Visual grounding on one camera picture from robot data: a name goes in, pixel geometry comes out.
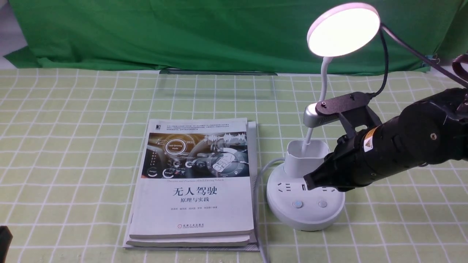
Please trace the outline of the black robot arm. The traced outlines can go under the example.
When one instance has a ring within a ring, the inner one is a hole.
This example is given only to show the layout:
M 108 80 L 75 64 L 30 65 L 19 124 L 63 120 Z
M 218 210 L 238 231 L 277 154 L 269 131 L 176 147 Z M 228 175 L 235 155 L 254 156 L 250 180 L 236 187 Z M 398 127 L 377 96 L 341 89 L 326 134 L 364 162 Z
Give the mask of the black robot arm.
M 370 107 L 363 92 L 324 100 L 306 110 L 307 126 L 339 121 L 338 138 L 316 170 L 304 175 L 308 190 L 366 187 L 414 167 L 467 160 L 467 89 L 450 88 L 411 103 L 386 122 Z

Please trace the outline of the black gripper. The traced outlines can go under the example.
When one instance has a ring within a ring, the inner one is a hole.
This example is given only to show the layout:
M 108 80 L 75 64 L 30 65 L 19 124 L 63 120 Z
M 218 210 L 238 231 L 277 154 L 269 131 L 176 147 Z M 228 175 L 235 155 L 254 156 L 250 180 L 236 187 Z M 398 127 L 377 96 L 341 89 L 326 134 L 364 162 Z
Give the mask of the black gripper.
M 354 138 L 339 143 L 333 155 L 326 155 L 316 170 L 304 175 L 307 189 L 331 188 L 348 192 L 388 178 L 388 159 L 384 148 L 377 146 L 382 128 L 360 131 Z

